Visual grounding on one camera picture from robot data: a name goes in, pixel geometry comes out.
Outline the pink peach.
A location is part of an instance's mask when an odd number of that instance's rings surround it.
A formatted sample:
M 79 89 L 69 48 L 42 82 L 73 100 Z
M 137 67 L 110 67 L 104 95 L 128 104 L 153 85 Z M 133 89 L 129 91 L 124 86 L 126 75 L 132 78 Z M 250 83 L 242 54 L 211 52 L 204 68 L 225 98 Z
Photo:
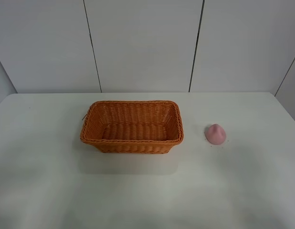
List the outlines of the pink peach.
M 213 124 L 205 131 L 205 137 L 211 144 L 221 145 L 226 141 L 227 135 L 219 124 Z

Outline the orange woven wicker basket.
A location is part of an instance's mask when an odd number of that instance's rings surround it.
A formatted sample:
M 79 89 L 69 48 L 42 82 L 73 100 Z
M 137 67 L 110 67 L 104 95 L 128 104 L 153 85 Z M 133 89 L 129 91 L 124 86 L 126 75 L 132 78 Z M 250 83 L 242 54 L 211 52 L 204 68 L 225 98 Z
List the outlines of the orange woven wicker basket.
M 184 138 L 173 101 L 98 101 L 84 118 L 80 139 L 103 153 L 165 154 Z

